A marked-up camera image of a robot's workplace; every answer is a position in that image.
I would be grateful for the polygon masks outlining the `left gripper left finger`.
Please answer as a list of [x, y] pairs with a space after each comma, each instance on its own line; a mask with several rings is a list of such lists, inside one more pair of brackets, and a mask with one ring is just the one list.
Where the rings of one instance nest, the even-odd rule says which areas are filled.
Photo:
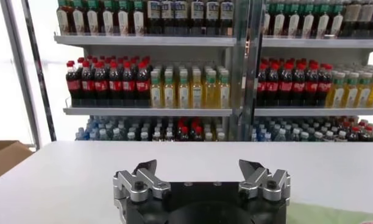
[[144, 203], [149, 193], [164, 200], [171, 193], [171, 184], [155, 176], [157, 160], [139, 163], [132, 173], [117, 171], [113, 176], [114, 205], [119, 209], [122, 223], [127, 223], [127, 200], [132, 203]]

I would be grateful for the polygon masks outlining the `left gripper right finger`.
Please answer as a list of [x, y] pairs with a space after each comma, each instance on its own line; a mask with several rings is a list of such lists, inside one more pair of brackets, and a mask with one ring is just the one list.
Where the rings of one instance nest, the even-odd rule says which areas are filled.
[[246, 200], [261, 197], [270, 202], [289, 202], [291, 176], [286, 170], [277, 169], [271, 173], [258, 162], [239, 160], [244, 181], [239, 182], [238, 192]]

